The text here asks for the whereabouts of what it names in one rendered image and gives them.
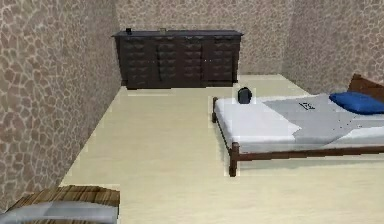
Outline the blue pillow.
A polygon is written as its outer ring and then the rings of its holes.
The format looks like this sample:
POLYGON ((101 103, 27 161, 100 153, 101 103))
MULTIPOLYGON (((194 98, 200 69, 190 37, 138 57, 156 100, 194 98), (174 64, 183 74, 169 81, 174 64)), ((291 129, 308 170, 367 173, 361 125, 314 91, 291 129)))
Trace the blue pillow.
POLYGON ((329 95, 329 99, 352 113, 360 115, 384 114, 384 103, 363 93, 353 91, 332 93, 329 95))

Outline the grey blanket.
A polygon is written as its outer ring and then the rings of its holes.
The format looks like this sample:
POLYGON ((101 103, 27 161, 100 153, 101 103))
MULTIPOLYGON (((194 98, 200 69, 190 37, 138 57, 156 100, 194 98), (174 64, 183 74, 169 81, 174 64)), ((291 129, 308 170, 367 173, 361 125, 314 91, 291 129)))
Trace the grey blanket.
POLYGON ((384 127, 382 115, 349 112, 333 103, 326 94, 265 101, 264 104, 300 127, 293 133, 295 143, 299 145, 326 145, 355 129, 384 127), (310 103, 316 109, 305 110, 299 105, 302 102, 310 103))

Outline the black bin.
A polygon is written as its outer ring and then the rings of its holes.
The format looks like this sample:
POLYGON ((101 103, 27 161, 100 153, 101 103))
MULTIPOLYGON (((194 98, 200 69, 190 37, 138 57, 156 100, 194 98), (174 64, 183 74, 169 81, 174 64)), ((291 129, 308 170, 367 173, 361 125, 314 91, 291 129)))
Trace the black bin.
POLYGON ((237 101, 240 104, 249 104, 252 99, 252 92, 248 87, 243 87, 237 92, 237 101))

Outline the grey flat slab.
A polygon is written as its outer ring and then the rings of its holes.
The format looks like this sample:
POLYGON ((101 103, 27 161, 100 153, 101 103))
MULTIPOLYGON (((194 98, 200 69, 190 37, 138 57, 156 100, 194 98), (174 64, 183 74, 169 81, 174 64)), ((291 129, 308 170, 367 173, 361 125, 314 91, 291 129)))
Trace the grey flat slab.
POLYGON ((21 224, 44 219, 117 224, 118 208, 81 201, 51 201, 26 205, 0 214, 0 224, 21 224))

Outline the dark wooden dresser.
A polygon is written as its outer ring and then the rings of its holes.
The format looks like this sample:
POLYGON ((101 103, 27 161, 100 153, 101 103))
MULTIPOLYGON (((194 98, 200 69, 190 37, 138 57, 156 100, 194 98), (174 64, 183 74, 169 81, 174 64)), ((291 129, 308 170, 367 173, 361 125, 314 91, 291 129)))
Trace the dark wooden dresser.
POLYGON ((235 30, 125 30, 114 35, 121 85, 129 90, 231 87, 242 34, 235 30))

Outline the striped wooden table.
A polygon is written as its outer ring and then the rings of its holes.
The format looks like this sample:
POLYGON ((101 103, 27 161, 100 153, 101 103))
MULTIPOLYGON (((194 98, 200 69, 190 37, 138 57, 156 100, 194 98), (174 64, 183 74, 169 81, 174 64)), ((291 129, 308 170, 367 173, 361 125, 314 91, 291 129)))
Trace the striped wooden table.
MULTIPOLYGON (((100 186, 76 186, 68 185, 64 187, 45 189, 40 192, 24 196, 12 205, 7 211, 21 208, 22 206, 38 204, 51 201, 81 201, 91 202, 102 205, 115 206, 120 205, 120 192, 100 186)), ((22 222, 21 224, 103 224, 91 221, 73 221, 73 220, 53 220, 44 219, 36 221, 22 222)))

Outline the wooden bed with white mattress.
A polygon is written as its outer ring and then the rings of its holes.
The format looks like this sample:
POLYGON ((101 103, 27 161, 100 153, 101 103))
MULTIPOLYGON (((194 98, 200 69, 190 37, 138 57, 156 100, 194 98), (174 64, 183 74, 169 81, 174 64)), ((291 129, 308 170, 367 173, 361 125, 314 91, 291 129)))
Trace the wooden bed with white mattress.
MULTIPOLYGON (((345 91, 363 93, 384 103, 384 85, 359 74, 345 91)), ((212 102, 212 122, 217 124, 229 154, 228 173, 234 177, 240 161, 344 156, 384 153, 384 127, 355 129, 326 145, 299 145, 293 133, 300 129, 270 109, 265 101, 316 95, 254 97, 249 104, 235 98, 212 102)))

